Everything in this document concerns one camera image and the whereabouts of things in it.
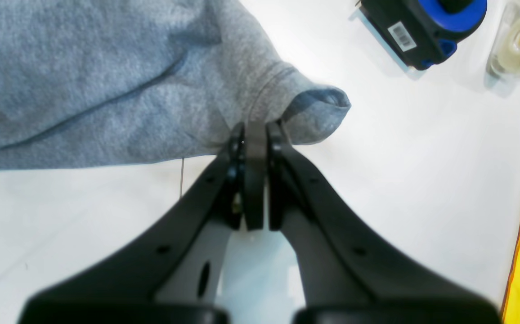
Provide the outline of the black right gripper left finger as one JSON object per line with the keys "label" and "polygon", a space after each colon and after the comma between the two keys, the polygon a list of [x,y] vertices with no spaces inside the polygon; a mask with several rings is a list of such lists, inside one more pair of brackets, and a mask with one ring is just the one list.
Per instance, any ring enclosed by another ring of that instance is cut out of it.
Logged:
{"label": "black right gripper left finger", "polygon": [[229,237],[240,226],[244,124],[148,230],[28,300],[22,324],[228,324],[214,306]]}

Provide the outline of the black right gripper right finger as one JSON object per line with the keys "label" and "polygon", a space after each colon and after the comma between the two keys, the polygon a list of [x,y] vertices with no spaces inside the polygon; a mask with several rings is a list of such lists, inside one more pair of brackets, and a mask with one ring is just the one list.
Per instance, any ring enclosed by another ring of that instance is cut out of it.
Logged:
{"label": "black right gripper right finger", "polygon": [[266,126],[269,226],[291,244],[305,308],[295,324],[499,324],[480,295],[412,260],[371,229],[279,123]]}

